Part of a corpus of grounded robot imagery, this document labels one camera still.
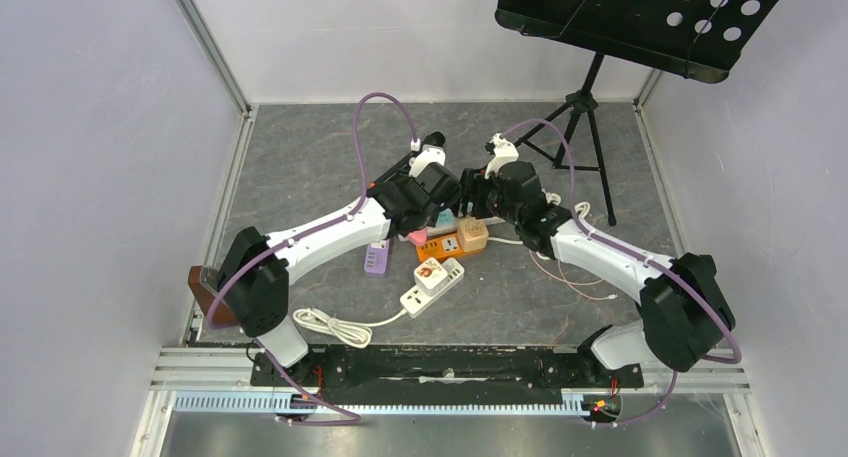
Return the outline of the tan cube socket adapter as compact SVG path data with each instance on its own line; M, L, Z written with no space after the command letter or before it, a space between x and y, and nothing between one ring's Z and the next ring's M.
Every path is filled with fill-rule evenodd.
M464 217L458 221L457 237L463 252L476 253L487 246L489 231L483 221L473 217Z

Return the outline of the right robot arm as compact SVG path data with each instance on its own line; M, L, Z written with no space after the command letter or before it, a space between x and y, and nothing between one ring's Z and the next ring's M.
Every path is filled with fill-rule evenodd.
M712 256L655 254L595 229L550 202L528 162L466 169L460 185L460 210L504 220L529 250L586 270L634 300L638 320L601 329L581 344L577 369L585 382L602 385L618 369L643 362L686 372L701 360L719 361L711 351L721 341L733 349L728 363L740 362L731 335L736 320Z

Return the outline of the teal usb charger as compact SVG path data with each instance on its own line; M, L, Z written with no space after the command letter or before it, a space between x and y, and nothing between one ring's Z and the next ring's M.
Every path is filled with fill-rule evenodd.
M437 220L436 220L436 226L442 227L442 226L454 225L455 219L456 219L456 217L455 217L454 213L452 212L452 210L451 209L445 209L438 214Z

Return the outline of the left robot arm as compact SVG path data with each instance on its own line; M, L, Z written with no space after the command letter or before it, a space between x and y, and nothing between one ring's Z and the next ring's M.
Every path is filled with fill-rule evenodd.
M403 164L367 184L352 204L299 228L263 235L248 227L226 254L206 315L213 318L226 306L275 362L276 373L290 385L304 384L314 360L289 315L290 286L355 248L426 228L460 196L459 179L444 165L413 172Z

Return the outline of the pink triangular socket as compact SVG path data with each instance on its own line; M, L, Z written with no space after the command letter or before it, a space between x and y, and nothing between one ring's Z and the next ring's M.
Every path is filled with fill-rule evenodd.
M407 235L407 240L415 246L422 246L428 240L428 231L427 229L421 229L410 232Z

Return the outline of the white cube socket adapter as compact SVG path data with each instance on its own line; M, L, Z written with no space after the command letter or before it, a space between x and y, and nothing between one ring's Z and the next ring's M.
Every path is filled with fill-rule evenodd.
M449 272L443 265L433 258L421 262L413 272L416 285L430 297L445 288L449 276Z

